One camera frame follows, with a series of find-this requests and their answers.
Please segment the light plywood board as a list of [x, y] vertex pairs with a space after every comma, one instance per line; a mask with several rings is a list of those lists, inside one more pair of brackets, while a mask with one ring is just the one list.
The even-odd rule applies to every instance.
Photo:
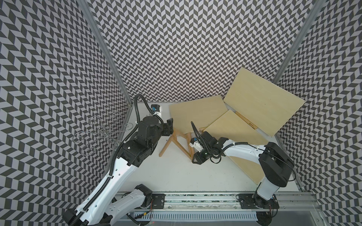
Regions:
[[193, 132], [191, 122], [197, 129], [206, 128], [228, 111], [221, 96], [172, 104], [169, 110], [174, 128], [183, 134]]
[[[233, 111], [229, 110], [209, 125], [205, 131], [219, 139], [226, 137], [235, 142], [247, 142], [251, 145], [266, 145], [268, 140], [249, 126]], [[264, 178], [261, 166], [249, 160], [238, 157], [230, 158], [255, 184], [259, 184]]]
[[241, 68], [224, 102], [269, 136], [274, 136], [305, 101]]

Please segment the wooden easel with label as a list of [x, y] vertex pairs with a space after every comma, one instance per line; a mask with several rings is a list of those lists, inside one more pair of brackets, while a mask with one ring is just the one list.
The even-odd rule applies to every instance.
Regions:
[[255, 124], [253, 124], [250, 120], [248, 120], [246, 117], [244, 117], [241, 113], [239, 113], [239, 112], [235, 112], [235, 114], [238, 116], [238, 117], [240, 117], [244, 122], [246, 122], [250, 127], [252, 127], [253, 129], [255, 129], [255, 130], [257, 130], [258, 129], [258, 127], [255, 125]]

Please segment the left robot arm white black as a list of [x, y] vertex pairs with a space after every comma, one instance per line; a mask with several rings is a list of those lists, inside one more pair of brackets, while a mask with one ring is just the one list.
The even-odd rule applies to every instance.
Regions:
[[173, 134], [173, 119], [164, 122], [159, 105], [149, 106], [145, 97], [134, 97], [136, 125], [110, 160], [108, 172], [93, 192], [76, 208], [63, 214], [69, 226], [112, 226], [136, 208], [151, 207], [152, 191], [140, 184], [113, 201], [124, 182], [151, 156], [162, 136]]

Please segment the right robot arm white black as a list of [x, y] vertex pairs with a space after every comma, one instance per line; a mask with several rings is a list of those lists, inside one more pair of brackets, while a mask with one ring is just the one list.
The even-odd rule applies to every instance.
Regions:
[[193, 155], [192, 163], [201, 165], [207, 160], [214, 164], [221, 162], [223, 156], [237, 157], [260, 165], [264, 177], [253, 195], [239, 194], [241, 203], [247, 203], [255, 209], [278, 209], [275, 193], [286, 187], [290, 176], [295, 173], [295, 164], [291, 158], [276, 144], [268, 142], [266, 145], [252, 145], [247, 142], [235, 142], [226, 137], [214, 138], [208, 132], [200, 133], [191, 122], [195, 138], [190, 146], [197, 151]]

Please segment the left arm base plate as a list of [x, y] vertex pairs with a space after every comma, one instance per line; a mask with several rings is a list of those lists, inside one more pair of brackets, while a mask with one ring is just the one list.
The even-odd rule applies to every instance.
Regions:
[[136, 186], [131, 194], [133, 192], [136, 192], [136, 195], [143, 199], [140, 206], [136, 207], [137, 209], [163, 209], [165, 206], [166, 194], [154, 193], [143, 184]]

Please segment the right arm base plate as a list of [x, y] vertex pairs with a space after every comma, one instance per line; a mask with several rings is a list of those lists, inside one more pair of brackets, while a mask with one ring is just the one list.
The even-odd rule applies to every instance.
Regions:
[[280, 208], [276, 195], [273, 194], [271, 199], [265, 200], [258, 194], [241, 193], [236, 195], [241, 209], [268, 209], [277, 210]]

